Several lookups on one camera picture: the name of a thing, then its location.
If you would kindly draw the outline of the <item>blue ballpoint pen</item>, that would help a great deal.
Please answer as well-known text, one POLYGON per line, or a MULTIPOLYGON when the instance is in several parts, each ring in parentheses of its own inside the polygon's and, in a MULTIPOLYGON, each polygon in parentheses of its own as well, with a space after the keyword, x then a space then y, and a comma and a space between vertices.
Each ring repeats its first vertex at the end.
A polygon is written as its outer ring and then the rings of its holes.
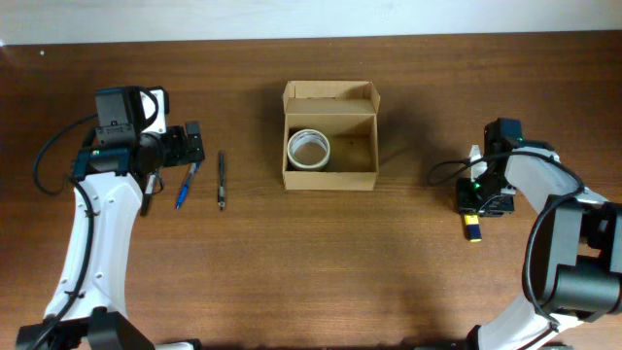
POLYGON ((200 167, 200 164, 201 164, 201 162, 198 161, 198 162, 194 162, 194 163, 192 163, 190 165, 189 171, 187 173, 187 176, 186 176, 186 178, 184 180, 183 185, 181 186, 179 195, 178 195, 177 200, 176 200, 176 205, 175 205, 175 209, 176 210, 181 209, 182 206, 184 205, 184 203, 185 203, 185 201, 186 201, 186 199, 188 197, 188 194, 190 192, 190 187, 191 187, 191 184, 192 184, 193 177, 197 173, 197 171, 198 171, 198 169, 200 167))

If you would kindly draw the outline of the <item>yellow box cutter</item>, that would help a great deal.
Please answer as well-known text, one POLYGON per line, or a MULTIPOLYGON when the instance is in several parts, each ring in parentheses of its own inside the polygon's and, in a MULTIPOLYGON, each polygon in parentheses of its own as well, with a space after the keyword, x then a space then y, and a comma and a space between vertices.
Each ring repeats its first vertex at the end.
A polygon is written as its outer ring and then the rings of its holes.
POLYGON ((482 240, 482 233, 479 225, 479 219, 476 214, 464 215, 466 237, 470 242, 479 242, 482 240))

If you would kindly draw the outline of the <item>black slim pen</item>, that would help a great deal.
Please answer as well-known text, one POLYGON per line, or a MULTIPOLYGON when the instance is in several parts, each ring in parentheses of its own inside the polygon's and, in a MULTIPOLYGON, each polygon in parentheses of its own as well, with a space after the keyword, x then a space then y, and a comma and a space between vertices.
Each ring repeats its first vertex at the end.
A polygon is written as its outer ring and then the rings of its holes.
POLYGON ((219 187, 218 206, 220 211, 225 210, 225 151, 219 151, 219 187))

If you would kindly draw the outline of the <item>cream masking tape roll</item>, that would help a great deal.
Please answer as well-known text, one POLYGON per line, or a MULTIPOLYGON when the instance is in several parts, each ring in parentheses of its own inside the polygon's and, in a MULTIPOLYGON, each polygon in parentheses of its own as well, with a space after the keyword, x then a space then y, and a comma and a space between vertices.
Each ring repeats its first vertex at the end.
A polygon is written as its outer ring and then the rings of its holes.
POLYGON ((291 136, 286 148, 288 161, 300 171, 321 171, 328 164, 330 151, 325 134, 309 128, 291 136))

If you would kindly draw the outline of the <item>brown cardboard box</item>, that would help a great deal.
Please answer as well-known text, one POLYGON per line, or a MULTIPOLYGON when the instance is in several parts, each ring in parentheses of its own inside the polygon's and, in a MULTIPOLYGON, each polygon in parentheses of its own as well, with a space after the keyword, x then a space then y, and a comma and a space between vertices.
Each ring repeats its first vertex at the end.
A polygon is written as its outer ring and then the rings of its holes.
POLYGON ((282 175, 288 191, 371 191, 379 175, 380 95, 368 81, 289 81, 283 92, 282 175), (302 129, 324 133, 331 146, 321 171, 288 161, 288 140, 302 129))

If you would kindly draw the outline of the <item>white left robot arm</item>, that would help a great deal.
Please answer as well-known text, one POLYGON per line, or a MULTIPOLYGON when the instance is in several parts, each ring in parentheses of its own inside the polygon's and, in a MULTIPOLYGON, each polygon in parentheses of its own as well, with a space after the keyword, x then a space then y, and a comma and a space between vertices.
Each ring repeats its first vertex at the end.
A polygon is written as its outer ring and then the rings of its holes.
POLYGON ((18 349, 153 349, 128 319, 125 277, 135 220, 146 216, 167 167, 205 159, 197 122, 169 126, 163 87, 95 93, 97 126, 72 162, 75 215, 62 273, 44 319, 23 326, 18 349))

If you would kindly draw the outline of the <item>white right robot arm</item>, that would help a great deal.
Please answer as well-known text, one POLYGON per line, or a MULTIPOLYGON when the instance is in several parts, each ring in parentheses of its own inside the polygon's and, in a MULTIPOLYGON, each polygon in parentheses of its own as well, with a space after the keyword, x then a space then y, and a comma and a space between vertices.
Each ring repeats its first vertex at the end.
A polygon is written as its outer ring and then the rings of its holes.
POLYGON ((554 148, 498 119, 472 147, 456 184, 468 235, 480 217, 514 209, 522 193, 537 213, 522 268, 522 292, 493 321, 475 326, 468 349, 538 349, 557 334, 621 311, 621 207, 589 190, 554 148))

